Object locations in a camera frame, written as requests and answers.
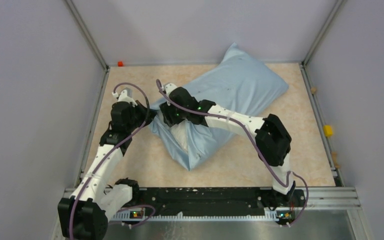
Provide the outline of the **white pillow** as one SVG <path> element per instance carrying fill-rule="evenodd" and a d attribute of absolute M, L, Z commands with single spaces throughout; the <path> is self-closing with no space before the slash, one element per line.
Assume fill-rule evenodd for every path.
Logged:
<path fill-rule="evenodd" d="M 186 129 L 186 121 L 183 121 L 179 124 L 175 124 L 170 128 L 170 132 L 173 135 L 176 142 L 179 144 L 181 149 L 188 153 L 188 136 L 187 136 L 187 129 Z"/>

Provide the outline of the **light blue pillowcase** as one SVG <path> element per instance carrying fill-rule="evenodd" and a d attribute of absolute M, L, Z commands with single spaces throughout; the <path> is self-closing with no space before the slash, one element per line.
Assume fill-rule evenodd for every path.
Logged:
<path fill-rule="evenodd" d="M 233 43 L 226 51 L 221 63 L 183 86 L 198 101 L 209 100 L 218 105 L 248 116 L 261 114 L 274 100 L 289 89 L 289 85 L 263 62 L 255 59 Z M 215 140 L 216 145 L 204 143 L 196 153 L 184 152 L 163 121 L 161 98 L 151 105 L 157 116 L 150 124 L 153 134 L 161 138 L 170 156 L 186 170 L 191 171 L 212 157 L 232 137 L 227 131 L 212 128 L 209 133 L 199 133 L 198 137 Z"/>

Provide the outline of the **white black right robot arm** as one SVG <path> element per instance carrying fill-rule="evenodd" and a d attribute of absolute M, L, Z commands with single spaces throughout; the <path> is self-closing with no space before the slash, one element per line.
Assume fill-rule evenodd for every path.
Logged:
<path fill-rule="evenodd" d="M 205 143 L 214 147 L 217 143 L 198 134 L 219 129 L 247 137 L 258 157 L 272 175 L 273 200 L 279 206 L 287 206 L 294 198 L 295 181 L 290 168 L 292 137 L 275 114 L 257 117 L 241 114 L 214 101 L 198 101 L 183 87 L 172 83 L 158 86 L 166 99 L 160 105 L 161 117 L 188 153 L 197 153 Z"/>

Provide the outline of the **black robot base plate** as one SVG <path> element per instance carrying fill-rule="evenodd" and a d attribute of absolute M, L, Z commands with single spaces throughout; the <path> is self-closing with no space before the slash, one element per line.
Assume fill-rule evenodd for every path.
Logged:
<path fill-rule="evenodd" d="M 296 210 L 305 205 L 302 189 L 282 194 L 267 187 L 148 187 L 133 191 L 124 207 L 144 206 L 146 216 L 276 217 L 275 210 Z"/>

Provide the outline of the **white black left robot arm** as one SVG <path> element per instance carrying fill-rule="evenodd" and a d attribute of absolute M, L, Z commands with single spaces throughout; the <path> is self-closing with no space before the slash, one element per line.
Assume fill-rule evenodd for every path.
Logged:
<path fill-rule="evenodd" d="M 103 239 L 116 212 L 125 204 L 134 207 L 140 202 L 135 180 L 116 183 L 109 193 L 105 189 L 133 135 L 149 125 L 157 111 L 128 100 L 114 103 L 110 115 L 92 165 L 71 195 L 63 197 L 57 205 L 62 235 L 70 240 Z"/>

